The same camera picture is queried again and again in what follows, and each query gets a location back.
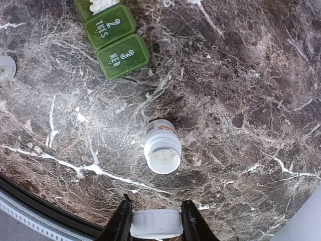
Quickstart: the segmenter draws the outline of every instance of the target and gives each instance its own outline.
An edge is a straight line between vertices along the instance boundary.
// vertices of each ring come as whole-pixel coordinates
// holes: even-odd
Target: pill bottle label
[[[6,78],[11,78],[15,70],[11,67],[0,66],[0,80],[5,80]]]
[[[172,123],[170,123],[168,120],[165,119],[158,119],[153,122],[151,122],[147,128],[146,128],[146,135],[148,136],[149,134],[158,131],[158,130],[165,130],[169,132],[173,132],[176,134],[175,127]]]

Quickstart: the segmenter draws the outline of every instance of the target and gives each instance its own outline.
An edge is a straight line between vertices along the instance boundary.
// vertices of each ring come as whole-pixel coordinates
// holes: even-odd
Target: brown marble countertop
[[[104,225],[191,199],[222,241],[268,240],[321,173],[317,0],[130,0],[151,63],[107,81],[72,0],[0,4],[0,171]],[[179,169],[157,175],[143,129],[173,122]]]

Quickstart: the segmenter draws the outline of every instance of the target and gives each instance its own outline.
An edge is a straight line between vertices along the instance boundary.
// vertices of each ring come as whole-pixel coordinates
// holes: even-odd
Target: gray floor
[[[49,241],[45,236],[33,231],[13,217],[0,210],[1,241]]]
[[[270,241],[321,240],[321,187]]]

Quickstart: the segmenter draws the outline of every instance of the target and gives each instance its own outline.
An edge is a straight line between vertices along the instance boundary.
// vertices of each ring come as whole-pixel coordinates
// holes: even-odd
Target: white bottle cap
[[[142,210],[133,213],[130,235],[142,239],[164,239],[183,234],[181,213],[171,209]]]
[[[181,154],[182,146],[172,123],[158,119],[147,126],[144,155],[153,172],[168,174],[175,171],[180,166]]]

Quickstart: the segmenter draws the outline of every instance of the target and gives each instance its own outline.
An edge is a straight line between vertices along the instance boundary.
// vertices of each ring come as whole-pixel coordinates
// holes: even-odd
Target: white pill bottle
[[[145,134],[144,155],[149,168],[158,174],[175,171],[181,163],[182,146],[174,125],[157,119],[147,125]]]
[[[0,56],[0,80],[12,79],[16,74],[17,66],[10,56]]]

